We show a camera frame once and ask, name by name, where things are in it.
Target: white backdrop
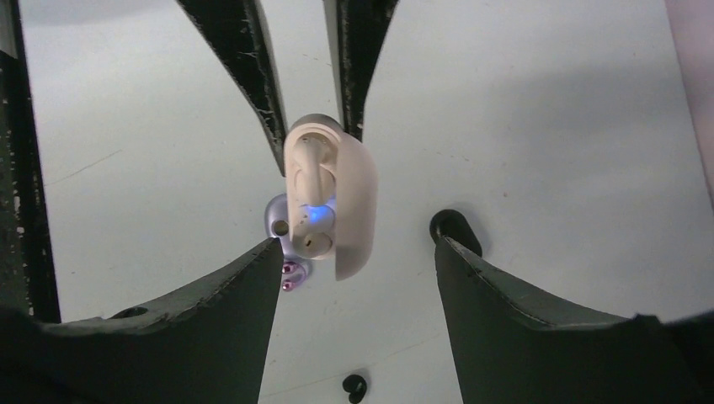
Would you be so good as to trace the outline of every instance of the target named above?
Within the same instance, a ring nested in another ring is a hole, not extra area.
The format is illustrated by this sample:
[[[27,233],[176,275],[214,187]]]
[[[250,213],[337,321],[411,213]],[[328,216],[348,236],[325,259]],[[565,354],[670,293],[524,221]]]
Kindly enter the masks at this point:
[[[714,215],[661,1],[402,0],[365,119],[376,247],[280,297],[262,403],[459,403],[431,215],[580,304],[714,306]],[[284,184],[240,92],[171,0],[22,0],[65,321],[111,316],[261,241]],[[336,116],[322,2],[264,0],[289,123]]]

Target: purple earbud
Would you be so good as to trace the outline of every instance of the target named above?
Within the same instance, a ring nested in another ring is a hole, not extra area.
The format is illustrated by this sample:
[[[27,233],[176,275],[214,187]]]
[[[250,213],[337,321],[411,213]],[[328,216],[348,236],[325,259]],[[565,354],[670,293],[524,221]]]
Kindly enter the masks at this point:
[[[290,292],[294,288],[300,286],[307,279],[307,271],[305,268],[294,261],[285,261],[282,269],[283,275],[290,275],[288,279],[283,279],[280,288],[286,292]]]

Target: cream earbud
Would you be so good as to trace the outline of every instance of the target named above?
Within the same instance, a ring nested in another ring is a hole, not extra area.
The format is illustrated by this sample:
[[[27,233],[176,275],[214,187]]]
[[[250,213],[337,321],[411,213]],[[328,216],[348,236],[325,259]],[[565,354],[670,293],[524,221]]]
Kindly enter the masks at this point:
[[[296,252],[305,259],[329,253],[333,246],[329,234],[334,232],[334,210],[326,205],[303,205],[298,208],[295,218],[292,245]]]
[[[321,206],[335,192],[335,178],[322,167],[332,152],[326,141],[315,136],[303,136],[293,146],[292,159],[299,167],[295,176],[298,198],[310,206]]]

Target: earbud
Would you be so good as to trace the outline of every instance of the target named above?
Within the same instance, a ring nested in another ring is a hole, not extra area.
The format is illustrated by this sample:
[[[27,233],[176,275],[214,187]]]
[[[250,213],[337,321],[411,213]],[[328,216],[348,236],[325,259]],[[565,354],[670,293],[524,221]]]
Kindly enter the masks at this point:
[[[360,375],[349,375],[343,380],[342,389],[349,393],[350,404],[359,404],[367,395],[367,380]]]
[[[332,208],[303,205],[294,220],[292,245],[301,257],[312,259],[330,251],[333,240],[328,234],[333,231],[335,221]]]
[[[300,286],[307,279],[307,271],[305,267],[293,261],[285,261],[283,263],[283,276],[289,275],[287,279],[283,279],[280,288],[286,292],[290,292],[294,288]]]
[[[293,146],[292,158],[300,167],[295,176],[298,198],[310,206],[325,205],[335,192],[335,178],[320,166],[332,150],[327,141],[303,136]]]

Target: blue led light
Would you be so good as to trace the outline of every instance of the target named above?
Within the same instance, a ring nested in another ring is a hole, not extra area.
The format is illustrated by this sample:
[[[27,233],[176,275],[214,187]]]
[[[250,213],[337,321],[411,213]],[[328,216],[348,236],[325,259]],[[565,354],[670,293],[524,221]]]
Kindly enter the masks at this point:
[[[310,215],[310,223],[318,223],[323,217],[330,215],[332,209],[327,205],[322,206],[310,206],[308,209],[308,215]]]

